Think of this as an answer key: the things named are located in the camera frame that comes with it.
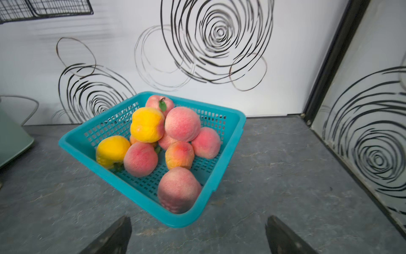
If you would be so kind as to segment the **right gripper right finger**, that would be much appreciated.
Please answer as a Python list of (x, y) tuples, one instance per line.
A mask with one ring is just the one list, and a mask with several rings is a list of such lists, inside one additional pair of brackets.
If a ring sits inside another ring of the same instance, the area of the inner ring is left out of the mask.
[(278, 217), (268, 217), (265, 233), (271, 254), (318, 254)]

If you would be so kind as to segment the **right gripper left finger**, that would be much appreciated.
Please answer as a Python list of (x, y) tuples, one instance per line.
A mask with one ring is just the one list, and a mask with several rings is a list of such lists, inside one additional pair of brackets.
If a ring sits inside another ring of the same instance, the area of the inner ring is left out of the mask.
[(130, 217), (122, 216), (80, 254), (125, 254), (132, 234)]

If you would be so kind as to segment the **pink peach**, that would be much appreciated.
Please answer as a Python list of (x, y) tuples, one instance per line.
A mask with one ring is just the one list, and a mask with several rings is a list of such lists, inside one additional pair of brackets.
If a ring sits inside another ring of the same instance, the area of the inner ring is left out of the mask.
[(201, 191), (201, 184), (189, 169), (176, 167), (162, 177), (158, 186), (158, 199), (166, 210), (182, 214), (193, 207)]
[(148, 98), (145, 106), (161, 111), (166, 117), (174, 109), (174, 102), (166, 96), (152, 95)]
[(205, 159), (214, 159), (221, 148), (218, 133), (209, 127), (203, 127), (197, 137), (191, 142), (195, 155)]
[(166, 116), (166, 134), (178, 141), (190, 142), (200, 133), (199, 115), (192, 109), (176, 107)]
[(136, 142), (124, 157), (124, 169), (134, 177), (150, 175), (158, 165), (158, 155), (151, 144)]
[(162, 138), (158, 141), (158, 145), (163, 149), (167, 150), (173, 143), (178, 142), (176, 139), (170, 137), (166, 132)]

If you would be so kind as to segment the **yellow pepper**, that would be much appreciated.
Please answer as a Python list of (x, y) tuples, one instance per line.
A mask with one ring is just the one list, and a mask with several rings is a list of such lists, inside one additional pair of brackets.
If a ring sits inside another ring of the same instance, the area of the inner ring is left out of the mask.
[(130, 133), (143, 143), (159, 141), (165, 132), (165, 116), (155, 108), (139, 108), (132, 114)]
[(102, 140), (96, 148), (96, 162), (106, 169), (119, 167), (123, 164), (130, 146), (130, 142), (123, 136), (108, 137)]

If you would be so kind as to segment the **orange peach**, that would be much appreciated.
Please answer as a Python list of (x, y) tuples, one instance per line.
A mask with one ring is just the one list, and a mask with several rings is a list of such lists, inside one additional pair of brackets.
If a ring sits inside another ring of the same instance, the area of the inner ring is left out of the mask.
[[(131, 145), (133, 145), (133, 144), (135, 144), (135, 143), (137, 143), (137, 142), (139, 142), (137, 139), (135, 139), (132, 135), (130, 136), (130, 143), (131, 143)], [(150, 143), (150, 145), (152, 145), (154, 148), (156, 148), (157, 146), (158, 146), (158, 142), (153, 142), (153, 143)]]
[(183, 141), (177, 141), (171, 144), (165, 153), (168, 170), (176, 167), (191, 169), (194, 158), (195, 153), (192, 145)]

